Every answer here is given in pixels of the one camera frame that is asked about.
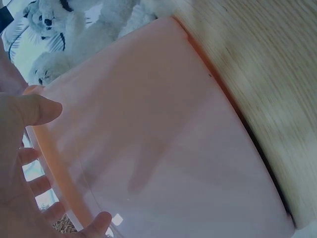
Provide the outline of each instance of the finger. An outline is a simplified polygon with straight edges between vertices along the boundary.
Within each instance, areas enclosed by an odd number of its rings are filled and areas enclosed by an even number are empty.
[[[50,224],[57,222],[64,214],[65,209],[60,202],[54,203],[51,207],[42,212],[45,220]]]
[[[48,123],[56,119],[62,111],[60,103],[37,94],[19,97],[17,104],[24,126]]]
[[[35,197],[45,193],[51,188],[51,184],[45,175],[29,181],[28,184]]]
[[[40,152],[33,148],[20,148],[18,151],[18,158],[22,166],[35,161],[39,156]]]
[[[98,216],[90,223],[88,227],[79,232],[78,237],[82,238],[103,238],[105,233],[110,226],[111,215],[108,212],[101,212]]]

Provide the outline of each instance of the white fluffy fur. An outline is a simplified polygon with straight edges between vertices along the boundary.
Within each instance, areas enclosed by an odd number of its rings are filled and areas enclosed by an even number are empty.
[[[75,12],[84,12],[101,2],[102,0],[68,0]],[[62,7],[60,0],[36,0],[25,7],[23,14],[30,27],[42,38],[47,38],[65,33],[65,22],[70,12]],[[46,19],[52,21],[52,24],[47,25]]]
[[[96,23],[84,29],[83,16],[73,12],[66,22],[66,50],[43,53],[33,63],[30,84],[48,85],[58,76],[129,32],[155,19],[143,4],[133,0],[106,0]]]

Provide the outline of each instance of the wood grain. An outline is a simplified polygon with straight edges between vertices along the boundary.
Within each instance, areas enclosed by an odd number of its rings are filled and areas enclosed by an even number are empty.
[[[174,0],[255,132],[299,228],[317,218],[317,1]]]

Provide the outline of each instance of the hand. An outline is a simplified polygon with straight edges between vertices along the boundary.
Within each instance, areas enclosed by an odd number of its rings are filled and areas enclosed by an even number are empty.
[[[10,62],[0,37],[0,92],[20,96],[27,86],[18,69]]]
[[[24,128],[50,122],[61,111],[61,104],[39,95],[17,98],[0,93],[0,237],[102,238],[110,225],[111,215],[102,212],[78,233],[58,233],[50,223],[64,214],[63,206],[58,202],[41,213],[34,198],[50,189],[48,179],[25,180],[22,166],[39,153],[20,148]]]

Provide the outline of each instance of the plastic container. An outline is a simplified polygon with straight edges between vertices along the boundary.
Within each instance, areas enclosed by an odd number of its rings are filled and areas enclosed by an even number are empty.
[[[245,128],[172,18],[36,90],[63,104],[27,129],[77,229],[106,210],[115,237],[292,236]]]

